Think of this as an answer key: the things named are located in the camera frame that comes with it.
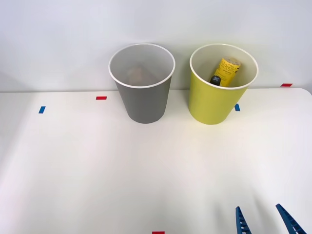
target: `yellow cup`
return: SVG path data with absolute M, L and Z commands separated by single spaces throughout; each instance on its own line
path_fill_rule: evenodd
M 229 87 L 210 84 L 210 78 L 225 56 L 241 61 L 237 75 Z M 255 81 L 259 70 L 256 60 L 248 52 L 226 44 L 198 48 L 191 56 L 190 66 L 189 109 L 197 121 L 205 124 L 218 124 L 225 120 L 248 86 Z

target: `white table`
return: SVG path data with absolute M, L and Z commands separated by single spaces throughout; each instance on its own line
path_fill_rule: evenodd
M 187 99 L 144 125 L 118 92 L 0 94 L 0 233 L 235 234 L 240 206 L 287 234 L 277 203 L 312 233 L 311 94 L 250 89 L 210 126 Z

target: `white wall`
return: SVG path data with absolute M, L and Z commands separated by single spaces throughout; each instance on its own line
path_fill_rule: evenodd
M 253 87 L 312 91 L 309 0 L 2 0 L 0 91 L 115 90 L 110 56 L 136 42 L 169 49 L 173 89 L 189 86 L 189 57 L 225 42 L 249 51 Z

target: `yellow can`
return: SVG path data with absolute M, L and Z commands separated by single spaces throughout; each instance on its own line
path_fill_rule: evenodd
M 241 62 L 232 57 L 222 58 L 214 75 L 221 78 L 221 86 L 228 87 L 240 68 Z

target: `cup rim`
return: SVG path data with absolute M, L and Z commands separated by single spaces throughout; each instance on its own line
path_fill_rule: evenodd
M 156 83 L 156 84 L 151 84 L 151 85 L 146 85 L 146 86 L 133 86 L 133 85 L 129 85 L 129 84 L 125 84 L 123 82 L 121 82 L 120 80 L 118 80 L 116 77 L 114 77 L 112 71 L 111 71 L 111 63 L 112 63 L 112 60 L 113 58 L 122 50 L 124 49 L 127 49 L 129 47 L 132 47 L 132 46 L 137 46 L 137 45 L 151 45 L 151 46 L 156 46 L 160 49 L 163 49 L 164 51 L 166 51 L 170 57 L 172 58 L 174 64 L 173 64 L 173 68 L 172 68 L 172 71 L 171 73 L 163 80 L 161 80 L 160 82 Z M 147 89 L 147 88 L 152 88 L 152 87 L 155 87 L 155 86 L 158 86 L 164 82 L 166 82 L 171 76 L 172 74 L 174 73 L 175 71 L 175 68 L 176 68 L 176 60 L 175 60 L 175 57 L 170 53 L 169 50 L 167 50 L 166 48 L 160 46 L 160 45 L 156 45 L 156 44 L 152 44 L 152 43 L 136 43 L 136 44 L 131 44 L 131 45 L 128 45 L 128 46 L 125 46 L 123 48 L 121 48 L 120 50 L 118 50 L 117 52 L 114 53 L 114 55 L 111 57 L 111 59 L 109 60 L 109 63 L 108 63 L 108 71 L 109 71 L 109 74 L 111 75 L 111 77 L 114 79 L 114 81 L 116 81 L 117 83 L 123 85 L 123 86 L 126 86 L 128 88 L 134 88 L 134 89 Z
M 204 79 L 202 79 L 202 78 L 195 72 L 195 70 L 194 70 L 194 68 L 193 68 L 193 65 L 192 65 L 192 60 L 193 60 L 194 55 L 197 53 L 197 51 L 201 50 L 202 48 L 205 48 L 205 47 L 207 47 L 207 46 L 212 46 L 212 45 L 226 45 L 226 46 L 234 47 L 235 49 L 238 49 L 238 50 L 240 50 L 240 51 L 246 53 L 248 56 L 250 56 L 250 57 L 252 58 L 253 62 L 255 63 L 255 66 L 256 66 L 256 69 L 257 69 L 257 72 L 256 72 L 256 74 L 255 74 L 253 80 L 250 81 L 249 83 L 245 84 L 245 85 L 238 86 L 238 87 L 222 87 L 222 86 L 218 86 L 218 85 L 211 84 L 211 83 L 205 81 Z M 205 84 L 208 84 L 208 85 L 210 85 L 210 86 L 212 86 L 212 87 L 215 87 L 215 88 L 218 88 L 218 89 L 226 89 L 226 90 L 236 90 L 236 89 L 242 89 L 242 88 L 248 87 L 249 85 L 251 85 L 251 84 L 255 81 L 255 79 L 257 78 L 257 76 L 258 76 L 258 74 L 259 74 L 258 63 L 257 63 L 257 61 L 254 59 L 254 57 L 253 57 L 251 54 L 249 54 L 247 51 L 245 51 L 245 50 L 243 50 L 243 49 L 241 49 L 241 48 L 239 48 L 239 47 L 237 47 L 237 46 L 229 45 L 229 44 L 223 44 L 223 43 L 214 43 L 214 44 L 208 44 L 208 45 L 203 45 L 203 46 L 199 47 L 199 48 L 198 48 L 197 50 L 195 50 L 195 51 L 192 53 L 192 55 L 191 55 L 191 58 L 190 58 L 190 67 L 191 67 L 191 70 L 192 70 L 192 72 L 194 73 L 194 75 L 195 75 L 199 80 L 201 80 L 202 82 L 204 82 Z

